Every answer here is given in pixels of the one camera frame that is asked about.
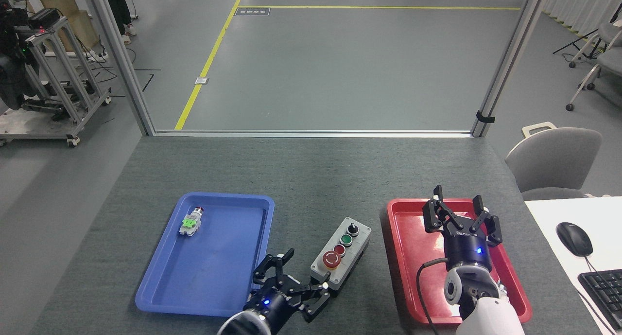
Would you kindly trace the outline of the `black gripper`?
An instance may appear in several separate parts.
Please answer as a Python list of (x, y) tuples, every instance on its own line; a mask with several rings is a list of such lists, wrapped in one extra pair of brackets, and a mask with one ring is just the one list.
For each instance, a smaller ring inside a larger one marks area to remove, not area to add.
[(422, 207), (426, 233), (441, 231), (444, 234), (446, 271), (460, 264), (478, 264), (492, 271), (488, 246), (496, 247), (503, 242), (499, 217), (484, 206), (481, 195), (476, 195), (472, 203), (476, 219), (470, 231), (468, 228), (461, 230), (461, 219), (445, 204), (441, 185), (433, 189), (432, 198)]
[[(329, 298), (328, 281), (331, 272), (319, 279), (311, 277), (308, 284), (296, 285), (283, 273), (284, 265), (294, 256), (290, 248), (284, 254), (267, 254), (256, 266), (252, 274), (252, 290), (260, 289), (251, 295), (243, 311), (259, 322), (260, 333), (276, 335), (294, 313), (302, 313), (306, 322), (313, 322), (326, 306)], [(274, 268), (274, 284), (267, 284), (266, 273)]]

